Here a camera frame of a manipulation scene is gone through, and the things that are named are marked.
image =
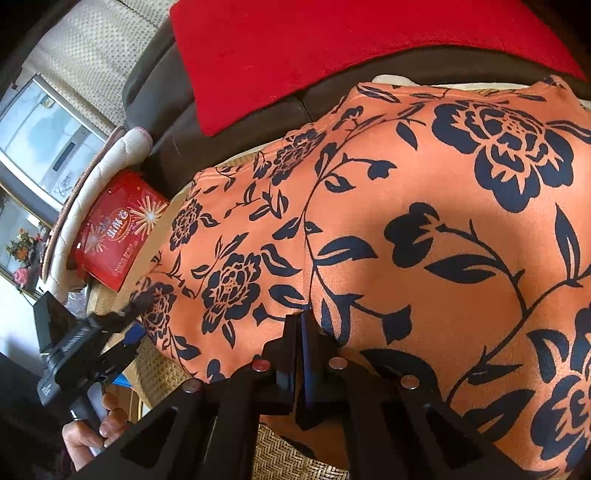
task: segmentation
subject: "red cloth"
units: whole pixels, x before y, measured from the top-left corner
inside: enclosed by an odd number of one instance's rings
[[[501,50],[585,79],[519,0],[180,0],[170,17],[206,135],[350,66],[415,47]]]

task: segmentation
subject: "orange floral fabric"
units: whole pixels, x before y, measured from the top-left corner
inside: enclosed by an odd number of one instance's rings
[[[363,83],[251,163],[200,172],[132,298],[164,355],[232,375],[312,309],[539,478],[591,434],[591,115],[558,77],[493,95]]]

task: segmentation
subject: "beige curtain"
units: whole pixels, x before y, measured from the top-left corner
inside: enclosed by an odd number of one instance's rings
[[[131,69],[174,0],[82,0],[41,39],[23,65],[106,134],[125,121]]]

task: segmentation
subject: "wall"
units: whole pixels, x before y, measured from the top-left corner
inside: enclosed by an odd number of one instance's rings
[[[27,300],[33,302],[0,277],[0,352],[40,376],[43,363],[39,355],[33,307]]]

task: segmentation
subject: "finger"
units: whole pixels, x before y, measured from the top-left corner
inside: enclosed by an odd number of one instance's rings
[[[103,440],[83,421],[73,421],[64,425],[61,435],[76,471],[94,458],[88,447],[103,446]]]
[[[109,414],[103,419],[103,423],[100,424],[100,434],[108,438],[117,432],[127,422],[127,414],[125,410],[117,408],[109,412]]]
[[[114,410],[119,408],[119,399],[115,397],[112,393],[106,393],[103,395],[103,407],[107,410]]]
[[[121,437],[125,432],[127,432],[129,428],[129,424],[126,423],[123,425],[123,427],[118,430],[117,432],[115,432],[113,435],[111,435],[109,438],[107,438],[105,440],[105,448],[107,448],[109,445],[111,445],[111,443],[113,443],[116,439],[118,439],[119,437]]]

